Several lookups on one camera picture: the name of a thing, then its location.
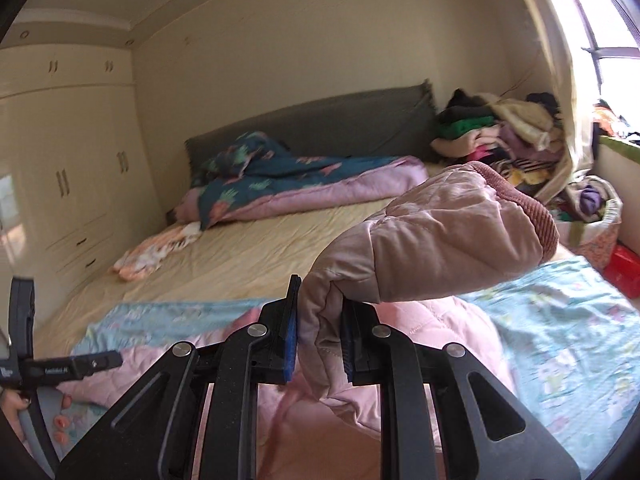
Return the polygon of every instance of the wire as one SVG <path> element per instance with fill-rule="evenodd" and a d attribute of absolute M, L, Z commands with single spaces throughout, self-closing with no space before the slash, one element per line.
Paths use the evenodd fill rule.
<path fill-rule="evenodd" d="M 529 67 L 526 69 L 524 74 L 520 77 L 520 79 L 518 79 L 518 81 L 515 82 L 508 90 L 505 90 L 504 92 L 502 92 L 500 94 L 500 97 L 502 97 L 505 94 L 508 94 L 509 92 L 513 92 L 514 90 L 520 88 L 520 86 L 533 75 L 533 72 L 534 72 L 534 70 L 536 68 L 536 63 L 538 62 L 538 59 L 540 58 L 540 54 L 542 54 L 542 47 L 541 46 L 536 51 L 536 55 L 533 57 L 533 61 L 531 62 Z"/>

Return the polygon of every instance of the gray headboard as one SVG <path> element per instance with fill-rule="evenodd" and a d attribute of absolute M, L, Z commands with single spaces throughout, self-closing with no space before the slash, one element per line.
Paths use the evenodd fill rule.
<path fill-rule="evenodd" d="M 262 131 L 296 155 L 414 155 L 435 160 L 431 84 L 359 92 L 281 108 L 185 142 L 191 175 L 245 132 Z"/>

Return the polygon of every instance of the red plastic container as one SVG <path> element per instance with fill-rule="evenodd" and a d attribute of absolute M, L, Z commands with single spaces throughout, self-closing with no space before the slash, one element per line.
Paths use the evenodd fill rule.
<path fill-rule="evenodd" d="M 630 249 L 616 245 L 602 274 L 626 297 L 634 299 L 640 296 L 640 256 Z"/>

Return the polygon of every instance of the beige bed sheet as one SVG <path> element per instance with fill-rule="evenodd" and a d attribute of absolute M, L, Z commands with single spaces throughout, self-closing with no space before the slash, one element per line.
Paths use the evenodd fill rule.
<path fill-rule="evenodd" d="M 292 274 L 305 276 L 341 232 L 391 199 L 214 227 L 139 282 L 107 273 L 89 283 L 34 337 L 36 357 L 69 354 L 89 323 L 121 302 L 283 298 Z"/>

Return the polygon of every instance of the teal floral blanket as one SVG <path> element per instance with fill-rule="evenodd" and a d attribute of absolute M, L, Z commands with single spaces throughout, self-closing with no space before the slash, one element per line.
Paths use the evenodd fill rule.
<path fill-rule="evenodd" d="M 252 132 L 242 134 L 224 152 L 203 164 L 191 187 L 202 188 L 198 212 L 206 229 L 229 212 L 265 197 L 334 184 L 398 158 L 294 156 L 266 134 Z"/>

